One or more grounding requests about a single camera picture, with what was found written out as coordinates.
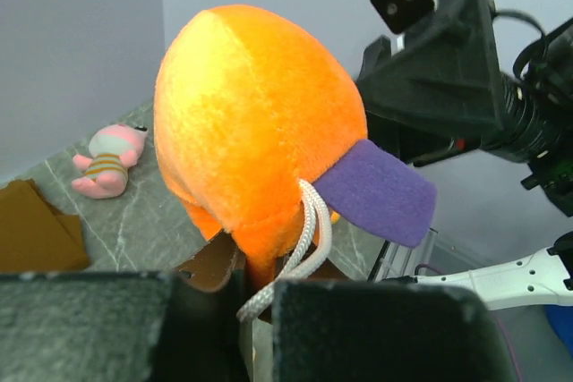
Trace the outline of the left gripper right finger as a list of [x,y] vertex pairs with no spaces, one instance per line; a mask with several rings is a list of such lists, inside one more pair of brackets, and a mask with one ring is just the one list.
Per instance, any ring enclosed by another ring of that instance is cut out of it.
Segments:
[[497,322],[459,287],[281,281],[272,326],[276,381],[518,379]]

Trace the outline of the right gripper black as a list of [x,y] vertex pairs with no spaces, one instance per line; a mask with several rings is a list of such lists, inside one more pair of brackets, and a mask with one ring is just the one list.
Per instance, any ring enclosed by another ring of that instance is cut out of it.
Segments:
[[504,107],[492,154],[526,164],[521,186],[541,189],[572,215],[571,19],[541,30],[517,55],[513,74],[502,76],[504,101],[489,0],[440,0],[391,55],[390,39],[376,38],[356,82],[372,142],[407,165],[426,166],[459,154],[456,140],[427,132],[496,132]]

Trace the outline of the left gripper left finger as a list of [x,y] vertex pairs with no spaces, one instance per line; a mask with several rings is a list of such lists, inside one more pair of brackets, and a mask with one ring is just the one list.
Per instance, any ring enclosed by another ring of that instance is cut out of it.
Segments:
[[147,381],[172,292],[157,272],[1,277],[3,381]]

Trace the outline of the large orange shark plush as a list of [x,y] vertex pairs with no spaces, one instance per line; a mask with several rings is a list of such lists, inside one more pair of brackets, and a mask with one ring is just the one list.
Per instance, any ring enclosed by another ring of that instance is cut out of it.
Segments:
[[431,229],[435,186],[369,138],[345,68],[273,12],[197,13],[159,67],[158,167],[206,240],[231,235],[256,288],[302,232],[301,182],[367,233],[414,248]]

